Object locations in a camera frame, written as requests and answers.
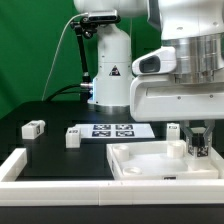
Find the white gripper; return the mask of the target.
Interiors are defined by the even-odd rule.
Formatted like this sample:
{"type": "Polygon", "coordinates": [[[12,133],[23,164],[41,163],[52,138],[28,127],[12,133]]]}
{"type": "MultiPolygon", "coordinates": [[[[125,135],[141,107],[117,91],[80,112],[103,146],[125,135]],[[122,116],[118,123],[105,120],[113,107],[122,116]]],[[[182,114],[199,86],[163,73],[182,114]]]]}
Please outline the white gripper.
{"type": "Polygon", "coordinates": [[[193,132],[184,120],[205,120],[203,137],[210,147],[212,119],[224,119],[224,83],[175,84],[170,75],[138,76],[130,88],[130,113],[138,122],[181,121],[189,146],[193,132]]]}

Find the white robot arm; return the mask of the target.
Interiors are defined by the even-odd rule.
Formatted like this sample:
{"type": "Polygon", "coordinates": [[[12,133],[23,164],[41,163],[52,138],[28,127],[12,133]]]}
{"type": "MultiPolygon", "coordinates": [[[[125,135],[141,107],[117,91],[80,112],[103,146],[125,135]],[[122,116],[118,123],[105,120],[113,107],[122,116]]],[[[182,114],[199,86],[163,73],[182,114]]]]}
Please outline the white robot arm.
{"type": "Polygon", "coordinates": [[[192,146],[224,118],[224,0],[73,0],[98,36],[96,109],[179,121],[192,146]]]}

